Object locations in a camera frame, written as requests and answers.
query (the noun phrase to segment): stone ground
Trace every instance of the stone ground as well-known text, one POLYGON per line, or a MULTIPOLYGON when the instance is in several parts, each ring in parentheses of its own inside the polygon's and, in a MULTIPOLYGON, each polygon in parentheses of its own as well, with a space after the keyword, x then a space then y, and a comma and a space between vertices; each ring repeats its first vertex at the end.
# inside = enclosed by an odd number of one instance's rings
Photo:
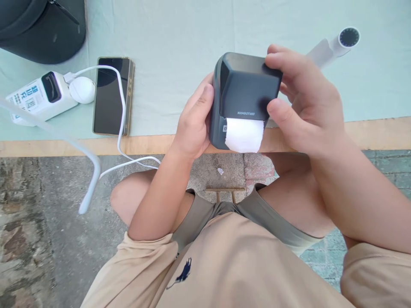
MULTIPOLYGON (((411 198, 411 151, 365 154, 411 198)), ((103 169, 125 161, 101 159, 103 169)), ((79 216, 92 173, 86 157, 0 159, 0 307, 79 307, 126 231, 110 208, 110 192, 123 177, 142 170, 128 166, 108 174, 89 211, 79 216)), ((206 193, 206 187, 246 187, 236 196, 241 200, 255 183, 269 184, 276 177, 270 160, 259 154, 207 154, 196 160, 189 187, 210 201, 215 193, 206 193)), ((231 200, 229 193, 221 197, 231 200)), ((345 251, 335 230, 301 258, 339 290, 345 251)))

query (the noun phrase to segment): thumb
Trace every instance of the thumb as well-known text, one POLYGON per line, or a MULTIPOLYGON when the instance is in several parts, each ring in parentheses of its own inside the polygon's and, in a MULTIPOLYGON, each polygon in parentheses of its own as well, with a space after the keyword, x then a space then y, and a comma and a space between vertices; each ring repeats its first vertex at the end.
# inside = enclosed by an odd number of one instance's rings
POLYGON ((198 121, 204 122, 214 100, 214 88, 211 84, 206 84, 200 98, 195 102, 189 112, 189 116, 198 121))
POLYGON ((267 111, 278 127, 287 135, 293 135, 306 129, 306 123, 295 110, 280 98, 268 103, 267 111))

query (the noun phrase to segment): logo on shorts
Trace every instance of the logo on shorts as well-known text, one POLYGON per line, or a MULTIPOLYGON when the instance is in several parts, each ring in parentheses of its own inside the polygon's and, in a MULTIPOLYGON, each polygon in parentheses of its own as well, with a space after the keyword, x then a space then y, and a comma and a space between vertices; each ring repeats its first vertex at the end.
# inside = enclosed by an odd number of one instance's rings
POLYGON ((166 290, 170 289, 176 283, 180 283, 180 282, 183 282, 184 280, 186 280, 188 275, 190 275, 190 268, 191 268, 191 258, 188 258, 187 262, 184 265, 184 269, 183 269, 183 272, 181 273, 181 275, 178 276, 176 278, 176 281, 174 281, 172 285, 167 287, 166 290))

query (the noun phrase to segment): wooden table edge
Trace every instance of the wooden table edge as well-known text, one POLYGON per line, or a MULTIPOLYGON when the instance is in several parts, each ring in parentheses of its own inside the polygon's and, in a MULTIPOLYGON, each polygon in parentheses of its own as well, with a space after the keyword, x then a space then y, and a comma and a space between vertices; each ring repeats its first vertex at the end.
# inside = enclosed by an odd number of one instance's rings
MULTIPOLYGON (((369 121, 346 122, 349 136, 362 150, 411 149, 411 117, 387 118, 369 121)), ((164 154, 173 142, 174 135, 128 136, 122 149, 128 155, 164 154)), ((119 155, 116 138, 82 139, 97 155, 119 155)), ((264 132, 260 152, 293 151, 278 128, 264 132)), ((230 153, 212 145, 206 153, 230 153)), ((0 157, 51 157, 81 156, 82 152, 62 140, 0 141, 0 157)))

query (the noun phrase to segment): leg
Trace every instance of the leg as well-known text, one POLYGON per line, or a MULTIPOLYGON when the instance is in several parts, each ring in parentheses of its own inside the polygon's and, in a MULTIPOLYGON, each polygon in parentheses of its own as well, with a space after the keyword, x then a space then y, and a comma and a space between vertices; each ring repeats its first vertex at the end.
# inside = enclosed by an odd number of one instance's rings
POLYGON ((286 221, 312 237, 324 237, 335 225, 303 153, 267 153, 280 176, 258 191, 259 195, 286 221))
MULTIPOLYGON (((131 219, 146 194, 155 172, 156 170, 149 170, 132 173, 114 187, 110 196, 111 207, 127 226, 130 225, 131 219)), ((184 220, 193 201, 194 195, 186 192, 171 232, 174 232, 184 220)))

